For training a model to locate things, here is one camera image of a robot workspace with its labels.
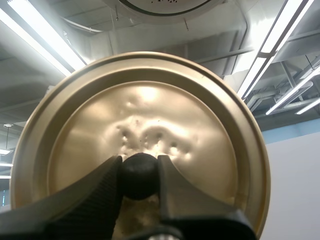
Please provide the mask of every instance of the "ceiling light fixture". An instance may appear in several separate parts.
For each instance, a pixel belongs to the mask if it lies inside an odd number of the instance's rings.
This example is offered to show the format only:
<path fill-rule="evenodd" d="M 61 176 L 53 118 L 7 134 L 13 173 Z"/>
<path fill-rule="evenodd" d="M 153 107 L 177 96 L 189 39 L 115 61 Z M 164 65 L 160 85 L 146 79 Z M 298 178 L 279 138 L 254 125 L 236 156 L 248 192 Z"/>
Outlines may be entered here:
<path fill-rule="evenodd" d="M 6 144 L 5 144 L 5 149 L 0 149 L 0 155 L 8 155 L 9 153 L 12 152 L 12 150 L 8 149 L 8 137 L 9 137 L 9 128 L 11 128 L 13 125 L 10 123 L 4 124 L 3 125 L 5 128 L 7 128 L 6 132 Z"/>
<path fill-rule="evenodd" d="M 314 0 L 286 0 L 237 94 L 246 98 Z"/>
<path fill-rule="evenodd" d="M 11 164 L 11 163 L 2 163 L 2 162 L 0 162 L 0 167 L 12 167 L 13 166 L 13 164 Z"/>
<path fill-rule="evenodd" d="M 10 0 L 8 1 L 8 4 L 74 70 L 82 69 L 86 65 L 29 1 Z"/>
<path fill-rule="evenodd" d="M 48 60 L 65 76 L 69 76 L 69 72 L 58 60 L 56 60 L 47 50 L 45 50 L 36 40 L 34 40 L 22 27 L 20 27 L 11 17 L 9 17 L 2 9 L 0 9 L 0 20 L 14 31 L 20 38 L 26 41 L 34 50 Z"/>
<path fill-rule="evenodd" d="M 303 114 L 304 112 L 308 111 L 309 109 L 312 109 L 314 106 L 317 106 L 318 104 L 320 104 L 320 98 L 310 103 L 309 105 L 305 106 L 300 111 L 297 111 L 295 114 L 298 114 L 298 115 Z"/>
<path fill-rule="evenodd" d="M 11 150 L 7 150 L 7 149 L 0 149 L 0 155 L 7 155 L 9 153 L 11 153 Z"/>
<path fill-rule="evenodd" d="M 314 76 L 320 74 L 320 66 L 318 66 L 316 69 L 314 69 L 305 79 L 303 79 L 301 82 L 299 82 L 294 88 L 290 89 L 275 105 L 273 105 L 265 114 L 269 115 L 271 112 L 276 110 L 278 107 L 280 107 L 285 101 L 287 101 L 293 94 L 295 94 L 303 85 L 306 84 L 306 82 L 310 81 Z"/>

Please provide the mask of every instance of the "metal rim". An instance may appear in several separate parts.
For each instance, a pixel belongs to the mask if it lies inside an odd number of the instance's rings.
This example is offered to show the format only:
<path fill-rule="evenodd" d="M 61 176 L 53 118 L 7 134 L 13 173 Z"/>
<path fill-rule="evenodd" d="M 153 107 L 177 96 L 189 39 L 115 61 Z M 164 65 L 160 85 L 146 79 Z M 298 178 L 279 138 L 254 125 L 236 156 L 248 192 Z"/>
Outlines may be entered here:
<path fill-rule="evenodd" d="M 207 70 L 206 68 L 199 66 L 191 61 L 185 60 L 180 57 L 163 54 L 163 53 L 154 53 L 154 52 L 135 52 L 135 53 L 125 53 L 117 56 L 112 56 L 106 59 L 99 60 L 97 62 L 94 62 L 84 69 L 81 69 L 78 72 L 75 72 L 70 77 L 63 80 L 61 83 L 59 83 L 56 88 L 49 93 L 39 104 L 39 106 L 36 108 L 36 110 L 31 115 L 28 123 L 26 124 L 21 138 L 19 139 L 18 145 L 17 145 L 17 151 L 14 154 L 14 165 L 12 169 L 12 179 L 10 181 L 10 188 L 11 188 L 11 204 L 13 208 L 21 207 L 24 204 L 30 202 L 30 200 L 37 199 L 39 196 L 34 196 L 34 192 L 27 190 L 24 187 L 29 187 L 30 189 L 30 182 L 28 182 L 28 179 L 30 180 L 37 180 L 38 176 L 32 176 L 32 174 L 29 173 L 29 175 L 24 174 L 24 166 L 22 165 L 21 159 L 26 159 L 28 155 L 28 141 L 30 142 L 30 134 L 33 130 L 33 128 L 38 124 L 39 116 L 42 114 L 42 112 L 46 109 L 48 104 L 52 99 L 55 98 L 57 94 L 67 85 L 72 83 L 75 79 L 79 78 L 81 75 L 89 72 L 90 70 L 93 70 L 95 68 L 98 68 L 102 65 L 116 62 L 116 61 L 122 61 L 122 60 L 129 60 L 129 59 L 159 59 L 159 60 L 165 60 L 170 61 L 179 65 L 186 66 L 194 71 L 197 71 L 201 75 L 209 78 L 211 81 L 213 81 L 219 88 L 221 88 L 229 97 L 232 99 L 232 101 L 235 103 L 235 105 L 238 107 L 238 110 L 243 114 L 243 124 L 241 125 L 239 123 L 239 126 L 243 127 L 244 130 L 248 130 L 245 136 L 241 136 L 238 141 L 248 141 L 250 146 L 246 146 L 248 148 L 248 151 L 250 152 L 249 157 L 258 157 L 262 162 L 260 162 L 261 166 L 250 166 L 251 169 L 248 170 L 249 174 L 251 176 L 256 175 L 255 177 L 261 181 L 261 186 L 264 188 L 264 191 L 262 191 L 260 199 L 258 200 L 258 204 L 256 202 L 247 202 L 248 205 L 253 204 L 255 206 L 258 205 L 258 213 L 256 216 L 256 221 L 254 221 L 256 224 L 254 226 L 255 232 L 258 236 L 261 235 L 264 223 L 266 221 L 268 207 L 269 207 L 269 200 L 270 200 L 270 170 L 269 170 L 269 163 L 268 163 L 268 157 L 266 153 L 266 148 L 264 145 L 264 141 L 262 138 L 262 134 L 259 130 L 259 127 L 252 116 L 251 112 L 248 110 L 248 108 L 245 106 L 245 104 L 242 102 L 240 98 L 236 95 L 236 93 L 226 86 L 219 77 L 217 77 L 215 74 Z M 261 168 L 261 176 L 257 177 L 259 173 L 256 173 L 254 171 L 254 168 Z M 250 188 L 254 188 L 255 183 L 251 184 L 249 186 Z"/>

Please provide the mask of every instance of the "black rubber ball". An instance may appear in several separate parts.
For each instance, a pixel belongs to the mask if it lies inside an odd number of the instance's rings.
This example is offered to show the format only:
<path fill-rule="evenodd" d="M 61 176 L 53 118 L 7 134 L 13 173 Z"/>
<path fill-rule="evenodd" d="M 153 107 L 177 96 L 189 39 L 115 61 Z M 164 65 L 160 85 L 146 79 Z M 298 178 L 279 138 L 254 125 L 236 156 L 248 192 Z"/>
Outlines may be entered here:
<path fill-rule="evenodd" d="M 146 153 L 137 153 L 125 160 L 119 172 L 119 188 L 133 200 L 145 199 L 158 191 L 158 160 Z"/>

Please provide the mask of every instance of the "circular ceiling vent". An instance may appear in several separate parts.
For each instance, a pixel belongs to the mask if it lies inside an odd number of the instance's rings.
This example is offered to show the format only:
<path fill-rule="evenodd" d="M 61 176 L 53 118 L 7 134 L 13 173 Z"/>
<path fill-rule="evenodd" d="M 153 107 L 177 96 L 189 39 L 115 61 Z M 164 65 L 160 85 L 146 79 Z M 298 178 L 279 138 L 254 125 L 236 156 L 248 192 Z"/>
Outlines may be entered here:
<path fill-rule="evenodd" d="M 185 14 L 211 0 L 120 0 L 120 2 L 143 14 L 167 17 Z"/>
<path fill-rule="evenodd" d="M 189 20 L 223 0 L 104 0 L 120 15 L 141 23 L 174 23 Z"/>

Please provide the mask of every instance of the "white wall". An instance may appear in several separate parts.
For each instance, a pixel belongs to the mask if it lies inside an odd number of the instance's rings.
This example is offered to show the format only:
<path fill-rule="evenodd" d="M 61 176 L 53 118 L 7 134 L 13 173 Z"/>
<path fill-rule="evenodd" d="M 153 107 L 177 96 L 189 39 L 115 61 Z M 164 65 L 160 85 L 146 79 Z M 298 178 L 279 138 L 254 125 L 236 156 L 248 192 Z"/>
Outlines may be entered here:
<path fill-rule="evenodd" d="M 261 240 L 318 240 L 320 132 L 267 144 L 269 212 Z"/>

